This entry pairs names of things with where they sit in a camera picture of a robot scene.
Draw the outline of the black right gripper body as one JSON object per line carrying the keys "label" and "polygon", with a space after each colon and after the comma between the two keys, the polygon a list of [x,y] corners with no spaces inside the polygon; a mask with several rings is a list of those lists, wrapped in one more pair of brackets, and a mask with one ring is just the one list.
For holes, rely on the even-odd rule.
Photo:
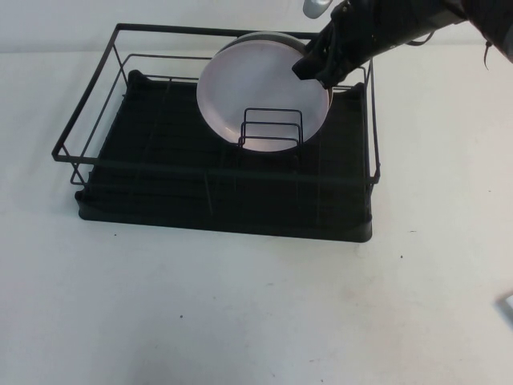
{"label": "black right gripper body", "polygon": [[310,41],[312,77],[343,80],[366,61],[391,49],[380,2],[342,2],[327,26]]}

